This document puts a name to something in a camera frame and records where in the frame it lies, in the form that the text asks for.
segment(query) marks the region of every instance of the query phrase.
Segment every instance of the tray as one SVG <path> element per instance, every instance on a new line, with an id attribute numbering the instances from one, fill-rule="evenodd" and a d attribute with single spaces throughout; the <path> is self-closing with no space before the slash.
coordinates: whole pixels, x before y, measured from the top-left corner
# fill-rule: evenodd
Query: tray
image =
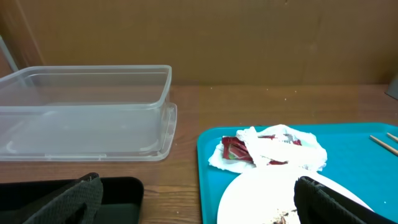
<path id="1" fill-rule="evenodd" d="M 6 220 L 14 210 L 59 189 L 72 180 L 50 180 L 0 184 L 0 223 Z M 103 198 L 94 224 L 136 224 L 139 223 L 144 186 L 133 177 L 105 177 Z"/>
<path id="2" fill-rule="evenodd" d="M 256 126 L 262 131 L 268 126 Z M 328 153 L 322 175 L 357 195 L 376 213 L 398 222 L 398 157 L 370 140 L 373 135 L 398 148 L 386 133 L 398 136 L 398 127 L 382 123 L 292 125 L 316 135 Z M 235 136 L 248 127 L 213 128 L 197 142 L 201 209 L 204 224 L 216 223 L 218 204 L 224 190 L 238 174 L 208 165 L 208 159 L 222 136 Z"/>

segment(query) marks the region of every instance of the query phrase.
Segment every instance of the table surface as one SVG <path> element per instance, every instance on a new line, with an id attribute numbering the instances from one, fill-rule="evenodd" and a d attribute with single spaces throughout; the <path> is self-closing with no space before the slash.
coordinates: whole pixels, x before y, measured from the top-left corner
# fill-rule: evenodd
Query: table surface
<path id="1" fill-rule="evenodd" d="M 220 126 L 383 122 L 398 125 L 387 85 L 172 86 L 177 130 L 160 162 L 0 162 L 0 182 L 133 176 L 145 185 L 142 223 L 201 223 L 197 138 Z"/>

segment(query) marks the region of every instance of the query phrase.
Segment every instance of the blue tray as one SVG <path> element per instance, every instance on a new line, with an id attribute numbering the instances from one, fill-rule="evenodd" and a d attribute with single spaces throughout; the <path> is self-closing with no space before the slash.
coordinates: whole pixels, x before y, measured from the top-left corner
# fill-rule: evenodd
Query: blue tray
<path id="1" fill-rule="evenodd" d="M 398 136 L 398 127 L 382 123 L 293 125 L 291 128 L 316 135 L 328 153 L 322 175 L 357 195 L 376 213 L 398 222 L 398 157 L 379 146 L 373 135 L 390 146 L 398 143 L 386 133 Z M 238 174 L 208 165 L 208 159 L 222 136 L 235 136 L 248 127 L 213 128 L 198 138 L 198 170 L 204 224 L 216 223 L 218 204 L 225 189 Z M 267 126 L 256 127 L 262 131 Z"/>

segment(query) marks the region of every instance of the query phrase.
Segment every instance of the container rim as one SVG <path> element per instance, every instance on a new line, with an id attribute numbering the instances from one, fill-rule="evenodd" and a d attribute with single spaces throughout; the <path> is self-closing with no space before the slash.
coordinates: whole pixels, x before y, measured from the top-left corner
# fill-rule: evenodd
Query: container rim
<path id="1" fill-rule="evenodd" d="M 162 106 L 170 90 L 172 81 L 172 67 L 170 65 L 62 65 L 62 66 L 33 66 L 27 67 L 10 75 L 0 78 L 4 82 L 17 77 L 21 73 L 39 70 L 39 69 L 129 69 L 129 68 L 166 68 L 168 69 L 167 79 L 160 98 L 153 103 L 137 103 L 126 105 L 63 105 L 63 106 L 0 106 L 1 112 L 39 112 L 39 111 L 65 111 L 65 110 L 150 110 Z"/>

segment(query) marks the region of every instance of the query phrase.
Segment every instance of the cardboard backdrop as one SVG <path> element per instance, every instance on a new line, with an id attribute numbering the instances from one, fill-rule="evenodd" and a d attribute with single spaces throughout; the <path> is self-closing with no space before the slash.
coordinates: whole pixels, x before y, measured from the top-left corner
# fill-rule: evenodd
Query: cardboard backdrop
<path id="1" fill-rule="evenodd" d="M 396 0 L 0 0 L 20 66 L 167 64 L 176 84 L 387 83 Z"/>

